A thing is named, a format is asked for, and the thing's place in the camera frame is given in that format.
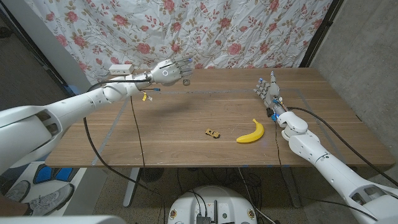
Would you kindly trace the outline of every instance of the yellow banana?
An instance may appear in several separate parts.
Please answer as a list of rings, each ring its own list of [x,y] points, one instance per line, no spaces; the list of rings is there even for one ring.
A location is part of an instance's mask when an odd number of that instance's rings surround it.
[[[247,142],[253,142],[261,138],[261,136],[264,134],[264,127],[262,126],[262,124],[258,123],[256,119],[253,119],[253,122],[256,124],[256,130],[251,134],[247,134],[237,138],[236,142],[247,143]]]

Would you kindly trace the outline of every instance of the shoe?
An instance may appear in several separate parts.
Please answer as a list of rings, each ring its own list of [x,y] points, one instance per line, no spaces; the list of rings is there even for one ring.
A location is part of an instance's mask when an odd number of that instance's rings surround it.
[[[29,193],[30,183],[29,181],[23,180],[17,185],[13,186],[6,194],[5,197],[15,202],[21,202],[26,195]]]
[[[29,207],[33,210],[32,216],[42,216],[59,210],[72,197],[74,189],[72,184],[67,184],[56,192],[31,200]]]

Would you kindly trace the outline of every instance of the white box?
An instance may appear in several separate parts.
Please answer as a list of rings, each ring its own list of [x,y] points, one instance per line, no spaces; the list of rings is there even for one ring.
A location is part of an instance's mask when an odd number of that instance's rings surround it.
[[[134,67],[131,64],[128,65],[111,65],[109,72],[111,75],[131,75],[134,71]]]

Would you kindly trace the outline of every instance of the tabletop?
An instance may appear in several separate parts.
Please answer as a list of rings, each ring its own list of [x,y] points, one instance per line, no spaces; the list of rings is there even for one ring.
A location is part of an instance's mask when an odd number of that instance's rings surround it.
[[[173,86],[154,85],[161,91],[146,90],[152,101],[142,101],[143,95],[134,95],[132,103],[129,98],[89,115],[90,134],[101,157],[111,166],[279,166],[275,134],[282,165],[310,166],[290,150],[281,136],[283,129],[275,127],[275,122],[266,116],[263,101],[252,90],[260,77],[269,81],[271,71],[195,70],[190,86],[181,82]],[[319,115],[373,164],[395,163],[385,146],[317,70],[273,71],[286,106],[305,108]],[[294,113],[308,123],[309,130],[337,158],[351,166],[365,164],[313,116],[303,111]],[[253,118],[264,126],[263,137],[252,143],[237,143],[236,138],[255,130]],[[213,139],[206,135],[207,128],[219,132],[221,137]],[[70,127],[45,163],[52,167],[102,166],[87,140],[83,122]]]

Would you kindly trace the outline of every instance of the black metal frame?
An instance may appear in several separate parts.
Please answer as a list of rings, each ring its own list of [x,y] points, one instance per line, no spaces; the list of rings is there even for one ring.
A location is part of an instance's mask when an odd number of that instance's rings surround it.
[[[0,10],[0,19],[2,19],[4,23],[6,23],[8,28],[10,28],[10,30],[12,30],[17,38],[24,44],[26,49],[32,52],[34,58],[41,64],[41,66],[48,68],[45,69],[45,71],[48,73],[51,79],[60,87],[64,94],[66,94],[67,96],[74,96],[75,94],[69,88],[66,81],[57,72],[57,70],[50,63],[50,61],[43,54],[43,52],[39,49],[39,47],[35,44],[35,42],[29,37],[28,33],[8,10],[7,6],[1,0],[0,4],[6,10],[6,13]]]
[[[325,15],[321,25],[318,30],[315,32],[310,45],[304,55],[303,60],[301,61],[300,68],[309,67],[315,54],[317,53],[319,46],[322,43],[323,38],[325,38],[326,33],[329,30],[329,27],[333,24],[333,20],[336,17],[337,12],[339,11],[341,4],[344,0],[333,0],[330,4],[329,10]]]

